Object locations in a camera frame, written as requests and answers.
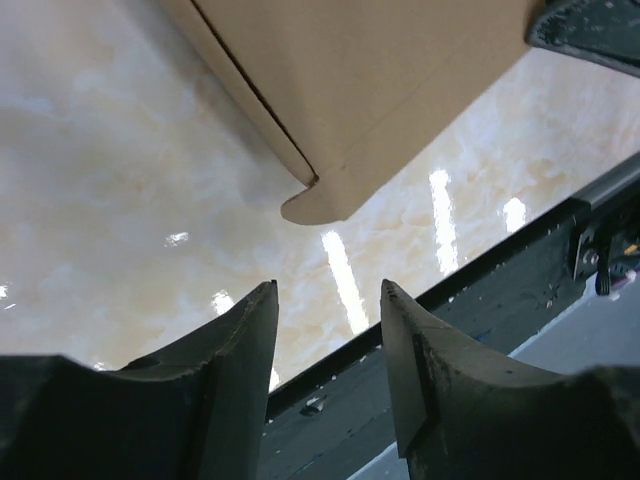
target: black metal frame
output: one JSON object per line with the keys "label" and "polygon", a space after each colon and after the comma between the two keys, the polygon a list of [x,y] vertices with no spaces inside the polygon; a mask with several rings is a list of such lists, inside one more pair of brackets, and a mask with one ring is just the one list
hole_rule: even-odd
{"label": "black metal frame", "polygon": [[[508,354],[582,295],[585,277],[572,269],[580,233],[639,201],[640,153],[417,301]],[[271,393],[258,478],[343,480],[395,441],[381,344],[378,323]]]}

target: brown cardboard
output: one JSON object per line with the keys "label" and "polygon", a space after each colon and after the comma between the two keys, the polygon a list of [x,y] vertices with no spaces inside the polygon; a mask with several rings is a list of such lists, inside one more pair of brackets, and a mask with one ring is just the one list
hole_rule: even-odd
{"label": "brown cardboard", "polygon": [[307,190],[344,220],[526,50],[539,0],[162,0]]}

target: marble surface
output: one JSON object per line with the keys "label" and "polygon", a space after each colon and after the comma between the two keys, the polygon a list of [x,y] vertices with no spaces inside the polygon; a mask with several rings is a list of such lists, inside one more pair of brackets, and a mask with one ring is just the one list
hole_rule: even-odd
{"label": "marble surface", "polygon": [[153,1],[4,0],[0,352],[99,369],[280,288],[272,386],[640,149],[640,81],[532,51],[349,221],[302,187]]}

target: gray floor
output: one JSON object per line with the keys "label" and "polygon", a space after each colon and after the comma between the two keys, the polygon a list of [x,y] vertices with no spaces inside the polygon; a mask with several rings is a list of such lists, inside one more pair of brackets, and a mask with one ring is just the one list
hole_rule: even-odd
{"label": "gray floor", "polygon": [[[593,279],[571,308],[511,353],[536,367],[571,374],[595,365],[640,365],[640,278],[612,297],[597,297]],[[395,443],[349,480],[408,480]]]}

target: glossy marble tabletop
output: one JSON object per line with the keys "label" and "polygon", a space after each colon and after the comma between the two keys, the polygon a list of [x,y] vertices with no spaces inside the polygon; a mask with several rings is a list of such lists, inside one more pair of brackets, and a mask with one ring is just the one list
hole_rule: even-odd
{"label": "glossy marble tabletop", "polygon": [[349,221],[302,190],[151,0],[5,0],[0,352],[99,369],[280,289],[272,386],[640,149],[640,81],[531,51]]}

